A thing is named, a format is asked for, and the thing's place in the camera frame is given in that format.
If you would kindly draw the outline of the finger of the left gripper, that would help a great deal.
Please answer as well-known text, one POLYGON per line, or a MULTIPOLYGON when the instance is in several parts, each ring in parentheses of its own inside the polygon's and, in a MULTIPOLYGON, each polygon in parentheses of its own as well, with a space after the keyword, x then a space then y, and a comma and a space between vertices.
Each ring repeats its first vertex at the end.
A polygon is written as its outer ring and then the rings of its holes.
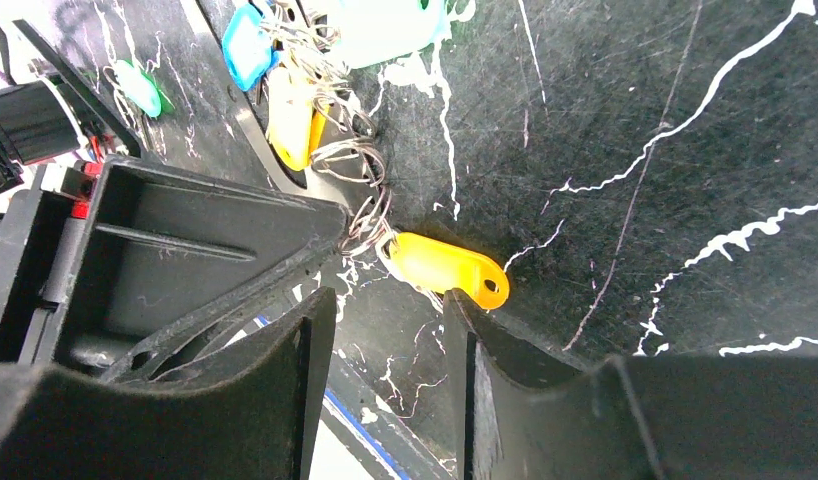
POLYGON ((222 347, 329 257, 337 203, 113 156, 0 215, 0 363, 153 379, 222 347))

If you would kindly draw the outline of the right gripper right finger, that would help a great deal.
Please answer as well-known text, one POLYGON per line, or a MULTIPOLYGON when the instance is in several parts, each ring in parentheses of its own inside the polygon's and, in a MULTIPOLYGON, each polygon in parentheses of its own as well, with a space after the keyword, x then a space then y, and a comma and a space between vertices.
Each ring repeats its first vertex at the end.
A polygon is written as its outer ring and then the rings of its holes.
POLYGON ((818 357, 580 371, 461 290, 443 320, 461 479, 818 479, 818 357))

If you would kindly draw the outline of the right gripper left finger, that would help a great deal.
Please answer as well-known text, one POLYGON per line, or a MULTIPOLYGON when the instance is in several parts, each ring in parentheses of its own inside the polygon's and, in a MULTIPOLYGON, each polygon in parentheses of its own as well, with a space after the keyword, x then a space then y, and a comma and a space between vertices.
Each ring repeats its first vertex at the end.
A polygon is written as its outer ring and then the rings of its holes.
POLYGON ((319 288, 148 382, 0 364, 0 479, 305 479, 335 317, 319 288))

